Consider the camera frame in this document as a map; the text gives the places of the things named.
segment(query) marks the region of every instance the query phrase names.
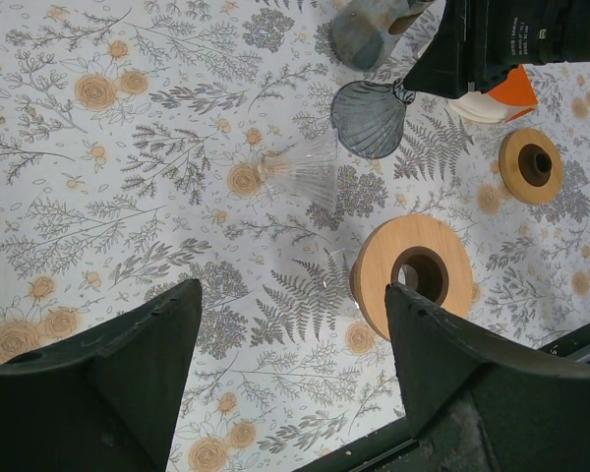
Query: wooden lid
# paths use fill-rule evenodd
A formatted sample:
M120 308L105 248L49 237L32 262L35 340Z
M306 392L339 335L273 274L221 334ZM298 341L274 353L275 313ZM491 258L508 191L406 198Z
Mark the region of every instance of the wooden lid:
M472 266L461 240L426 215L402 216L379 226L367 239L352 269L350 285L372 329L390 340L384 293L400 266L412 268L418 293L460 317L472 304Z
M500 166L504 184L525 204L547 204L561 190L560 152L537 130L520 130L507 137L501 146Z

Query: gray fan-shaped object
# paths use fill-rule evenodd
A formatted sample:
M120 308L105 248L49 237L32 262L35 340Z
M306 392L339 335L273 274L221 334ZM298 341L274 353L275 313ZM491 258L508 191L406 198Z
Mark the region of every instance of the gray fan-shaped object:
M332 126L350 152L381 159L400 146L406 107L413 101L415 92L405 89L402 79L393 84L352 82L332 101Z

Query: tablecloth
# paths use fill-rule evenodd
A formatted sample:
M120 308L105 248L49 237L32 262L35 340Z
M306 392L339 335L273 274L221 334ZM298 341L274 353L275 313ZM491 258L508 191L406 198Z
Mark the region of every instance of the tablecloth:
M330 128L341 85L406 73L443 11L364 75L328 46L345 4L0 1L0 363L200 279L169 471L293 470L403 416L390 345L347 285L391 218L462 239L472 322L531 347L590 322L590 64L529 67L539 108L506 125L418 94L393 156L339 150L336 212L256 178L260 156ZM548 205L499 174L525 127L562 154Z

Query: table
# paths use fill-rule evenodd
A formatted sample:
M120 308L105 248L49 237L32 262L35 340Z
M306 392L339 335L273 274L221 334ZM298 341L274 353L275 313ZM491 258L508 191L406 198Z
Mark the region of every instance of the table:
M199 278L170 471L292 470L403 416L390 345L347 288L393 217L456 231L474 323L538 347L590 322L590 65L530 67L540 107L508 125L419 94L394 156L339 151L336 213L250 177L328 130L341 85L405 73L443 10L364 76L327 44L345 3L0 2L0 362ZM498 171L502 139L530 126L564 160L545 206Z

